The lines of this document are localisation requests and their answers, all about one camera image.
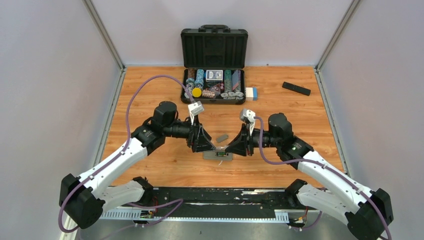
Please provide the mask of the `grey remote control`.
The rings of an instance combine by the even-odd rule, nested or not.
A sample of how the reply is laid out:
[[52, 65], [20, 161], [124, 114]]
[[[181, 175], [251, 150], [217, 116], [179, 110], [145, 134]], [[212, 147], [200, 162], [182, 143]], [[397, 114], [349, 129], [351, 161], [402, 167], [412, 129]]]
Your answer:
[[232, 153], [226, 153], [226, 156], [216, 156], [216, 152], [225, 152], [225, 151], [205, 151], [202, 153], [202, 157], [204, 160], [216, 160], [216, 161], [223, 161], [223, 162], [230, 162], [233, 160], [233, 154]]

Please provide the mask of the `grey battery cover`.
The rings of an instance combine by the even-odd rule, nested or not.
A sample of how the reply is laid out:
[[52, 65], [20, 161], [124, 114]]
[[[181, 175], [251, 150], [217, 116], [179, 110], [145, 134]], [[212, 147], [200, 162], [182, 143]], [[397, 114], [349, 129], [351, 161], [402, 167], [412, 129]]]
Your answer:
[[216, 142], [222, 143], [222, 142], [226, 141], [228, 138], [229, 138], [228, 134], [222, 134], [222, 135], [220, 135], [216, 138]]

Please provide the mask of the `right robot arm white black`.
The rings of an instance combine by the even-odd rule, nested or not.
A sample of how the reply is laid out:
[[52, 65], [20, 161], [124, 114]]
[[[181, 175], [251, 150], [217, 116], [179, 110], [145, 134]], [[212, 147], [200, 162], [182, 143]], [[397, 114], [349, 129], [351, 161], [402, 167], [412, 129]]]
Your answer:
[[316, 188], [296, 179], [286, 188], [286, 204], [292, 209], [301, 205], [319, 210], [347, 226], [358, 240], [390, 240], [389, 225], [394, 220], [390, 195], [372, 189], [352, 179], [325, 160], [311, 145], [297, 137], [283, 113], [264, 121], [252, 110], [240, 113], [242, 126], [238, 135], [226, 147], [226, 152], [251, 156], [255, 149], [264, 155], [265, 148], [275, 148], [279, 161], [274, 165], [289, 165], [321, 184]]

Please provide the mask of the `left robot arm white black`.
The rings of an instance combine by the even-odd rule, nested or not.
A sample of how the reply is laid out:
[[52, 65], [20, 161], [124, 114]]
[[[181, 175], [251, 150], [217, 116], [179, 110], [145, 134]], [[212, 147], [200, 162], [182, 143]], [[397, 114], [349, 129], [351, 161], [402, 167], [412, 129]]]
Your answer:
[[146, 158], [165, 143], [167, 137], [185, 139], [194, 153], [215, 150], [211, 136], [199, 122], [204, 106], [197, 101], [188, 106], [188, 119], [178, 119], [175, 103], [162, 101], [142, 125], [105, 160], [74, 176], [66, 175], [60, 185], [59, 214], [66, 213], [80, 229], [92, 226], [104, 213], [127, 203], [149, 206], [153, 187], [143, 177], [111, 187], [110, 184], [127, 169]]

